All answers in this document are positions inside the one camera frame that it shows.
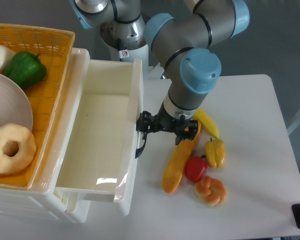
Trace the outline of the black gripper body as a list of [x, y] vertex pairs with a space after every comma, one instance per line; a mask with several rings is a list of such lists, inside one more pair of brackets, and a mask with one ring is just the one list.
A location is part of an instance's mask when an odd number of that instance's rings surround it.
[[156, 115], [143, 111], [136, 121], [136, 130], [144, 134], [174, 133], [176, 141], [194, 140], [199, 132], [199, 122], [191, 120], [191, 118], [186, 119], [186, 115], [183, 113], [175, 118], [165, 111], [160, 111]]

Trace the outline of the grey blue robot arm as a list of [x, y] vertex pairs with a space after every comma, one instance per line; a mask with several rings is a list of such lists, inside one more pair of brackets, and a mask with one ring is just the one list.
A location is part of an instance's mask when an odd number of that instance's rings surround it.
[[193, 115], [214, 88], [222, 70], [209, 48], [243, 32], [250, 12], [243, 0], [188, 0], [191, 16], [176, 21], [168, 13], [146, 19], [139, 0], [72, 0], [84, 29], [98, 25], [115, 61], [136, 58], [148, 64], [153, 53], [172, 83], [156, 115], [144, 111], [136, 130], [147, 135], [174, 133], [175, 141], [195, 138], [199, 125]]

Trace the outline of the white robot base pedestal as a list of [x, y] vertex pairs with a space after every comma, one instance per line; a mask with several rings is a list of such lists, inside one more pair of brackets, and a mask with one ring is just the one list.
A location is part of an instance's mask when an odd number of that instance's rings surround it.
[[100, 26], [100, 36], [109, 49], [112, 61], [142, 61], [142, 74], [148, 79], [149, 46], [144, 38], [145, 21], [139, 15], [134, 21], [111, 20]]

